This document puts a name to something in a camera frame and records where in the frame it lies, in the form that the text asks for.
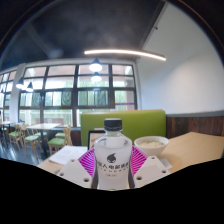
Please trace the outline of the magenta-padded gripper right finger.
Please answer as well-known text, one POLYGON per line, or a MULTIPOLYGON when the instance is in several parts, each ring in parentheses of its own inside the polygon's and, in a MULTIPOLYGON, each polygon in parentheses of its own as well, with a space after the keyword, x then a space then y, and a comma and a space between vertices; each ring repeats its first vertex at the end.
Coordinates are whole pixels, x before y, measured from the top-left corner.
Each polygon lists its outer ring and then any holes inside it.
POLYGON ((143 187, 169 174, 168 168, 156 156, 146 156, 137 147, 132 147, 129 171, 130 188, 143 187))

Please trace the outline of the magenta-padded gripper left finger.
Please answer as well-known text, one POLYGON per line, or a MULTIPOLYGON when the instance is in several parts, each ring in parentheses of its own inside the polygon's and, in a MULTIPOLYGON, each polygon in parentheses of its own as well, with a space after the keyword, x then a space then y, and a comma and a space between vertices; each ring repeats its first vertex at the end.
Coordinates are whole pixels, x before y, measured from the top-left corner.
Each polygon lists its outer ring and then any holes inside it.
POLYGON ((58 175, 84 188, 97 188, 94 150, 73 150, 58 175))

